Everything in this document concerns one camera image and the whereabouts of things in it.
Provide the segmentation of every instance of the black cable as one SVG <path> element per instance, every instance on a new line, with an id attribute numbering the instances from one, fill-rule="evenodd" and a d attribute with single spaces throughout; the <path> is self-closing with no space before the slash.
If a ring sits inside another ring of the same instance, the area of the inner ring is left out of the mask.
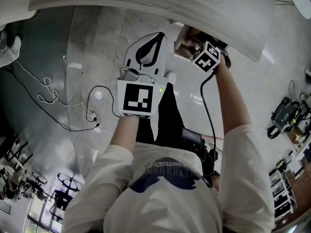
<path id="1" fill-rule="evenodd" d="M 207 105 L 206 105 L 206 102 L 205 102 L 205 99 L 204 99 L 204 95 L 203 95 L 203 86 L 212 78 L 214 77 L 215 75 L 215 72 L 216 72 L 216 69 L 213 70 L 212 74 L 207 78 L 205 79 L 202 84 L 201 84 L 201 87 L 200 87 L 200 92 L 201 92 L 201 97 L 202 97 L 202 100 L 203 100 L 203 104 L 205 106 L 205 109 L 206 109 L 206 112 L 207 112 L 207 115 L 208 115 L 208 118 L 209 118 L 209 122 L 210 122 L 210 126 L 212 128 L 212 131 L 213 131 L 213 138 L 214 138 L 214 148 L 213 148 L 213 152 L 214 152 L 214 155 L 212 157 L 212 162 L 213 162 L 213 171 L 208 174 L 207 176 L 211 175 L 213 172 L 214 172 L 214 166 L 215 166 L 215 151 L 216 151 L 216 135 L 215 135 L 215 130 L 214 130 L 214 126 L 213 126 L 213 122 L 212 122 L 212 118 L 210 117 L 210 114 L 209 114 L 209 111 L 208 111 L 208 108 L 207 108 Z"/>
<path id="2" fill-rule="evenodd" d="M 96 86 L 94 86 L 94 87 L 91 89 L 91 91 L 89 92 L 88 97 L 87 97 L 87 103 L 86 103 L 86 119 L 88 120 L 88 118 L 87 118 L 87 110 L 88 110 L 89 96 L 91 95 L 92 91 L 93 91 L 96 87 L 102 87 L 102 88 L 105 88 L 105 89 L 107 89 L 107 90 L 109 91 L 109 93 L 110 93 L 110 95 L 111 95 L 111 97 L 112 97 L 112 106 L 111 106 L 112 114 L 115 115 L 116 117 L 119 117 L 119 116 L 117 116 L 117 115 L 113 112 L 113 104 L 115 103 L 115 100 L 114 100 L 114 98 L 113 98 L 113 95 L 112 95 L 110 89 L 109 89 L 108 87 L 106 87 L 106 86 L 103 86 L 103 85 L 96 85 Z"/>
<path id="3" fill-rule="evenodd" d="M 290 83 L 288 84 L 288 92 L 290 94 L 291 101 L 292 101 L 292 95 L 291 95 L 291 90 L 290 90 L 290 86 L 292 82 L 293 82 L 293 96 L 294 96 L 294 99 L 298 102 L 298 100 L 295 97 L 295 82 L 293 80 L 291 80 Z"/>
<path id="4" fill-rule="evenodd" d="M 79 132 L 79 131 L 88 131 L 88 130 L 93 130 L 95 129 L 96 127 L 99 126 L 99 123 L 96 124 L 96 126 L 94 128 L 91 128 L 91 129 L 85 129 L 85 130 L 71 130 L 71 129 L 67 129 L 64 125 L 62 125 L 60 122 L 58 122 L 55 118 L 53 118 L 45 109 L 43 109 L 35 100 L 34 98 L 31 96 L 31 94 L 29 93 L 28 89 L 26 88 L 26 86 L 18 80 L 18 78 L 16 77 L 14 71 L 13 71 L 13 66 L 12 66 L 12 71 L 9 71 L 9 73 L 11 73 L 14 78 L 16 79 L 17 82 L 19 82 L 25 89 L 25 91 L 27 92 L 27 94 L 29 95 L 29 97 L 32 99 L 32 101 L 41 109 L 43 110 L 50 118 L 52 118 L 56 123 L 58 123 L 62 128 L 64 128 L 65 130 L 67 131 L 71 131 L 71 132 Z"/>

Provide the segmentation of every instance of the white t-shirt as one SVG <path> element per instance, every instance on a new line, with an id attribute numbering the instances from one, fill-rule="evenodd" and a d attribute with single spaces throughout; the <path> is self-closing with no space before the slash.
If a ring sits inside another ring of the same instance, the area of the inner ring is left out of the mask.
<path id="1" fill-rule="evenodd" d="M 192 152 L 109 146 L 66 209 L 63 232 L 270 233 L 273 224 L 269 174 L 243 125 L 225 136 L 218 196 Z"/>

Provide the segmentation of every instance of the chair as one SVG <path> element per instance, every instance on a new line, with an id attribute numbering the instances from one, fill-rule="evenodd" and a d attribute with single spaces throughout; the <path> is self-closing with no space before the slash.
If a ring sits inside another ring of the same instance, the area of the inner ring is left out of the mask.
<path id="1" fill-rule="evenodd" d="M 8 162 L 14 163 L 14 171 L 19 171 L 20 168 L 25 169 L 24 165 L 29 161 L 29 159 L 33 156 L 30 154 L 23 163 L 19 161 L 21 156 L 21 151 L 28 145 L 28 142 L 23 144 L 22 146 L 19 144 L 17 135 L 10 135 L 6 137 L 4 142 L 0 145 L 0 159 L 5 157 Z"/>
<path id="2" fill-rule="evenodd" d="M 47 181 L 43 182 L 42 180 L 40 180 L 40 177 L 35 176 L 34 173 L 32 173 L 32 175 L 34 176 L 35 181 L 27 178 L 26 182 L 28 185 L 25 186 L 25 190 L 22 192 L 23 197 L 28 197 L 26 192 L 31 188 L 32 192 L 36 194 L 38 199 L 40 199 L 41 201 L 47 200 L 48 196 L 45 195 L 44 190 L 41 188 L 41 185 L 46 184 Z"/>
<path id="3" fill-rule="evenodd" d="M 80 190 L 78 188 L 71 187 L 72 179 L 69 180 L 69 185 L 67 185 L 65 181 L 61 180 L 59 177 L 60 174 L 57 175 L 57 178 L 62 183 L 62 185 L 67 188 L 67 190 L 55 190 L 53 192 L 52 198 L 54 196 L 54 204 L 50 208 L 50 213 L 52 215 L 52 220 L 63 224 L 64 212 L 70 201 L 73 199 L 73 197 L 69 194 L 69 191 L 78 192 Z"/>

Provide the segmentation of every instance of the window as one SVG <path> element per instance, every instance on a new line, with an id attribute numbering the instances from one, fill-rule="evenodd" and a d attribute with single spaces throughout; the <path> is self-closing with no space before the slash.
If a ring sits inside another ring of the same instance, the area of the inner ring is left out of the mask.
<path id="1" fill-rule="evenodd" d="M 62 224 L 52 220 L 50 209 L 54 204 L 54 199 L 41 201 L 37 197 L 31 203 L 25 233 L 59 233 Z"/>
<path id="2" fill-rule="evenodd" d="M 44 201 L 41 201 L 37 197 L 34 197 L 33 201 L 31 202 L 28 215 L 39 221 L 43 205 Z"/>
<path id="3" fill-rule="evenodd" d="M 37 226 L 28 219 L 25 228 L 25 233 L 36 233 L 36 232 Z"/>

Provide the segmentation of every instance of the wall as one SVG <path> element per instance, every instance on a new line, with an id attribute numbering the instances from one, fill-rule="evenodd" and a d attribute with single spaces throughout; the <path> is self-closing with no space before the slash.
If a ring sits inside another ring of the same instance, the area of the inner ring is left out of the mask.
<path id="1" fill-rule="evenodd" d="M 5 202 L 11 205 L 11 214 L 0 211 L 0 229 L 9 233 L 23 233 L 31 200 L 22 198 L 17 202 Z"/>

